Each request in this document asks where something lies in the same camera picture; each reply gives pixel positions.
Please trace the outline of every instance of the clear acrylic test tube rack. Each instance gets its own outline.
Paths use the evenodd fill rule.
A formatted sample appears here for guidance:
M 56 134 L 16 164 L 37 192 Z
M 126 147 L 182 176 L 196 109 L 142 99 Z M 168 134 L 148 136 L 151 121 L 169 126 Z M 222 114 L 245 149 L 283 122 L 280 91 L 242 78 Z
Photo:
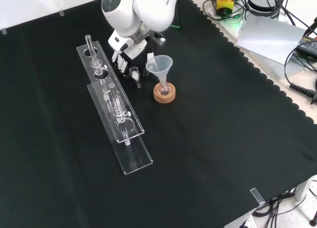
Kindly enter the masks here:
M 144 129 L 99 42 L 85 39 L 77 52 L 91 81 L 88 90 L 123 173 L 132 173 L 153 163 L 140 136 Z

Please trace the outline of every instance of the wooden base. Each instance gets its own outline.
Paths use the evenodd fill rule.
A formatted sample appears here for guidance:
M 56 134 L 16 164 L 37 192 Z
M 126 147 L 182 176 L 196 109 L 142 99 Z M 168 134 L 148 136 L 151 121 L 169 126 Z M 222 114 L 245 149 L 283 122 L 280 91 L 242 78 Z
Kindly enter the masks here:
M 159 94 L 159 91 L 158 91 L 159 83 L 157 85 L 155 85 L 154 90 L 153 90 L 154 99 L 156 101 L 158 101 L 159 103 L 164 103 L 164 104 L 165 103 L 170 103 L 170 102 L 172 102 L 175 99 L 175 97 L 176 97 L 176 89 L 175 89 L 173 84 L 171 84 L 171 83 L 169 83 L 169 84 L 172 87 L 172 91 L 169 94 L 167 94 L 167 95 Z

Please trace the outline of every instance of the hole in rack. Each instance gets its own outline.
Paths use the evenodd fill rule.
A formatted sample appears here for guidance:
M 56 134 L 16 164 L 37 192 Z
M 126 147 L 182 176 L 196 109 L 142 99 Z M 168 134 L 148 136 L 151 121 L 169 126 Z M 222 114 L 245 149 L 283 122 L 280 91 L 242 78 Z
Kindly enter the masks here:
M 84 50 L 84 55 L 85 55 L 85 56 L 91 56 L 89 49 L 85 49 L 85 50 Z
M 96 79 L 105 79 L 105 78 L 107 78 L 108 77 L 108 75 L 109 75 L 109 72 L 108 72 L 108 70 L 103 70 L 103 72 L 101 73 L 101 74 L 97 74 L 97 73 L 95 73 L 95 78 Z

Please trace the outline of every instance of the black connector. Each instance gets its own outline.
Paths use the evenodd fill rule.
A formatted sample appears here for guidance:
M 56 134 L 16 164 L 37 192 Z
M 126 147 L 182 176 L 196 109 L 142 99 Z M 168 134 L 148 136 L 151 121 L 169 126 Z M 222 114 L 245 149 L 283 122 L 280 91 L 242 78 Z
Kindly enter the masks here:
M 294 90 L 297 91 L 297 92 L 300 92 L 301 94 L 306 95 L 306 96 L 309 97 L 309 98 L 312 98 L 311 104 L 317 103 L 317 92 L 316 92 L 316 91 L 303 88 L 303 87 L 298 86 L 298 85 L 296 85 L 296 84 L 294 84 L 294 83 L 291 83 L 291 84 L 289 85 L 289 87 L 290 87 L 291 89 L 294 89 Z

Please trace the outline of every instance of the black fabric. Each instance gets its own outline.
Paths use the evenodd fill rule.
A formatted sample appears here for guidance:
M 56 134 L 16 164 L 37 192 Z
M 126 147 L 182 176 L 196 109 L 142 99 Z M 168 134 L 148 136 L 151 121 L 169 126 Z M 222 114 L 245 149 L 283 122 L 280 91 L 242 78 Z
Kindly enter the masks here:
M 0 36 L 1 228 L 221 228 L 317 174 L 316 126 L 181 0 L 183 30 L 156 54 L 173 58 L 176 99 L 153 99 L 157 78 L 120 78 L 154 164 L 124 176 L 87 90 L 76 47 L 85 35 L 108 58 L 113 29 L 101 0 Z

